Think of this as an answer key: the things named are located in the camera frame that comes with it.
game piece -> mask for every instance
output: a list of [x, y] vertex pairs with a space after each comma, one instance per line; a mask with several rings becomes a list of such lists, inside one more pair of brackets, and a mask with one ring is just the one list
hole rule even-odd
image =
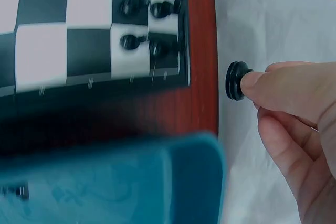
[[120, 44], [125, 50], [135, 50], [140, 46], [140, 43], [144, 43], [146, 40], [146, 36], [124, 35], [120, 38]]
[[236, 101], [242, 100], [245, 96], [241, 91], [240, 82], [244, 75], [252, 72], [245, 62], [232, 62], [227, 70], [225, 79], [226, 95]]
[[123, 0], [120, 12], [126, 17], [134, 17], [139, 14], [142, 8], [147, 8], [148, 4], [148, 0]]
[[170, 52], [170, 48], [162, 41], [154, 40], [149, 42], [150, 56], [154, 59], [164, 58]]
[[173, 13], [177, 14], [181, 9], [181, 2], [175, 1], [174, 4], [168, 1], [162, 3], [154, 3], [151, 5], [150, 10], [154, 18], [165, 18]]

finger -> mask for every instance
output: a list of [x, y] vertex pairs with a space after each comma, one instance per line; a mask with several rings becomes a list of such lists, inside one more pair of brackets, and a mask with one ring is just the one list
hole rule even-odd
[[317, 200], [331, 179], [332, 175], [327, 164], [327, 159], [325, 155], [322, 154], [311, 166], [301, 186], [301, 191], [298, 196], [301, 220], [304, 220], [303, 217], [306, 215], [307, 210], [311, 207], [312, 203]]
[[257, 110], [259, 110], [260, 106], [257, 103], [254, 102], [253, 105]]
[[262, 118], [258, 129], [266, 150], [284, 175], [297, 200], [313, 161], [274, 118]]
[[269, 73], [248, 73], [241, 88], [244, 95], [263, 108], [284, 111], [316, 124], [336, 102], [335, 79], [336, 63], [314, 63]]
[[310, 122], [309, 120], [304, 119], [304, 118], [301, 118], [301, 117], [299, 117], [299, 116], [296, 116], [296, 118], [297, 118], [301, 123], [303, 123], [303, 124], [305, 124], [305, 125], [307, 125], [307, 126], [313, 128], [313, 129], [317, 130], [317, 124], [312, 123], [312, 122]]
[[306, 62], [306, 61], [287, 61], [287, 62], [273, 63], [266, 68], [265, 72], [268, 73], [268, 72], [272, 72], [274, 70], [277, 70], [283, 67], [293, 67], [293, 66], [307, 65], [307, 64], [312, 64], [312, 63]]
[[258, 120], [260, 121], [264, 117], [276, 119], [313, 161], [321, 156], [322, 145], [320, 135], [317, 131], [303, 124], [292, 115], [260, 108], [258, 111]]

hand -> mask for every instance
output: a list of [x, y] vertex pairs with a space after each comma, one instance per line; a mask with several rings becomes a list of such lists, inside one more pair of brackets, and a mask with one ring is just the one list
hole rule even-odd
[[336, 223], [336, 63], [277, 63], [245, 75], [241, 88], [301, 222]]

white square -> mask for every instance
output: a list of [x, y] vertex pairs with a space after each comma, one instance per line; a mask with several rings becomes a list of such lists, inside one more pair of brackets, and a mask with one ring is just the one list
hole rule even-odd
[[18, 4], [19, 0], [0, 0], [0, 34], [14, 31]]
[[110, 29], [112, 0], [68, 0], [66, 23], [68, 28]]
[[148, 76], [150, 72], [149, 43], [141, 43], [135, 50], [120, 45], [124, 35], [147, 36], [146, 26], [113, 24], [111, 28], [111, 69], [113, 78]]
[[65, 85], [65, 23], [20, 25], [16, 33], [15, 52], [17, 92]]
[[[174, 4], [175, 0], [151, 0], [151, 3], [161, 3], [163, 1], [168, 1]], [[150, 8], [148, 8], [148, 27], [149, 31], [159, 32], [159, 33], [179, 33], [179, 21], [178, 14], [171, 14], [165, 18], [154, 18], [151, 14]]]

fingernail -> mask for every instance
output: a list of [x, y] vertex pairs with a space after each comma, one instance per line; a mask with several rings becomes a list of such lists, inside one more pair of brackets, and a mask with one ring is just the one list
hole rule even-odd
[[265, 73], [260, 72], [251, 72], [246, 74], [242, 79], [242, 86], [246, 89], [253, 88], [253, 86], [257, 83], [259, 78]]

